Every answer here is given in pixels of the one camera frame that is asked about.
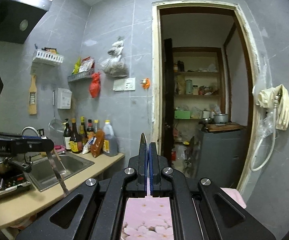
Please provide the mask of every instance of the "kitchen sink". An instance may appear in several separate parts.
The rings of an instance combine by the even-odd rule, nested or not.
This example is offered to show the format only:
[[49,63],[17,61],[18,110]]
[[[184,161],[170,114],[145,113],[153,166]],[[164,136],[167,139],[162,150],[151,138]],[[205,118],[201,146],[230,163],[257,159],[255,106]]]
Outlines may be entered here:
[[[88,161],[69,152],[62,152],[59,156],[64,168],[55,155],[53,155],[53,159],[64,180],[94,164],[92,161]],[[32,170],[30,173],[27,173],[27,176],[40,192],[59,183],[51,168],[48,157],[34,161],[31,166]]]

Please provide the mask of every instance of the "beige countertop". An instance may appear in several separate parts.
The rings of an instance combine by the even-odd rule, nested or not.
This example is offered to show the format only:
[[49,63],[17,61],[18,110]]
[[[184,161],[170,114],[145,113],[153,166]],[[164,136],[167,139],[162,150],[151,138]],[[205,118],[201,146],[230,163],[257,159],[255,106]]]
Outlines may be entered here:
[[[75,189],[86,179],[101,174],[104,170],[124,157],[119,153],[114,157],[108,157],[104,154],[94,158],[91,153],[78,154],[78,156],[93,161],[94,164],[76,175],[65,180],[68,190]],[[63,190],[59,184],[39,192],[36,187],[19,193],[15,196],[0,199],[0,229],[17,224],[21,220],[34,215],[45,208],[56,203],[63,198]]]

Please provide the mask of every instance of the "orange seasoning bag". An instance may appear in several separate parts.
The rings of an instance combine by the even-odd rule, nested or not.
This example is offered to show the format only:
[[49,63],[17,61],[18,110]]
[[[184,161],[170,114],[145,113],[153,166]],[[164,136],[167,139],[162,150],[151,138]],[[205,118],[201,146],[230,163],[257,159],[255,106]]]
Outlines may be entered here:
[[104,132],[101,129],[99,129],[95,133],[95,140],[93,141],[93,144],[91,145],[90,148],[90,152],[94,158],[100,155],[103,146],[103,140],[104,140]]

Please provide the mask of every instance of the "dark wooden door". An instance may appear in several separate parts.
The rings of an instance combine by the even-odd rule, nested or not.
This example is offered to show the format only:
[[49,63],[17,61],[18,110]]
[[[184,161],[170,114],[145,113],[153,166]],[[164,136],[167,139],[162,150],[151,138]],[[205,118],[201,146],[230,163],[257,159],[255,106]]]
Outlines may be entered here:
[[171,150],[174,145],[173,140],[173,99],[174,99],[174,75],[173,75],[173,54],[172,39],[164,40],[165,64],[164,64],[164,120],[163,120],[163,156],[168,159],[171,165]]

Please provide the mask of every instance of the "range hood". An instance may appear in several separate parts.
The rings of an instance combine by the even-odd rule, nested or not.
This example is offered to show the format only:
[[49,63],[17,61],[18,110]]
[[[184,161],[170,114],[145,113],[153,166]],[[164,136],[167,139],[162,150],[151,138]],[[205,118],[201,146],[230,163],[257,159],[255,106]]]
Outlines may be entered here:
[[23,44],[52,0],[3,0],[0,3],[0,41]]

